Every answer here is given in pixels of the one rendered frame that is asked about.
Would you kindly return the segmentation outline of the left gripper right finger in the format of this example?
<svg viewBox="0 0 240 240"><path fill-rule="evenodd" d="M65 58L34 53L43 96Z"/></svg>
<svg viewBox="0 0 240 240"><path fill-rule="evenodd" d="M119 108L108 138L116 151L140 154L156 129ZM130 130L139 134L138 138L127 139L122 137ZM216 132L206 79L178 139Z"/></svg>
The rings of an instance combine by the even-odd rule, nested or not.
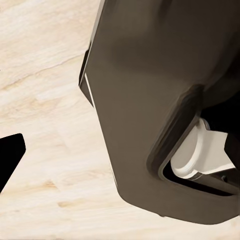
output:
<svg viewBox="0 0 240 240"><path fill-rule="evenodd" d="M224 151L240 173L240 135L228 133Z"/></svg>

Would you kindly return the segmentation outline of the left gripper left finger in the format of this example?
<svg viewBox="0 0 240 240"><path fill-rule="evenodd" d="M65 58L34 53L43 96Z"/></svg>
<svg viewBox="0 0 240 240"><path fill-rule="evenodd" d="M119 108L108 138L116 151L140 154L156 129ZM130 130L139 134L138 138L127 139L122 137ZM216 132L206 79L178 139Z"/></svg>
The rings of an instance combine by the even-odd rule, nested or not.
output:
<svg viewBox="0 0 240 240"><path fill-rule="evenodd" d="M26 152L21 133L0 138L0 193Z"/></svg>

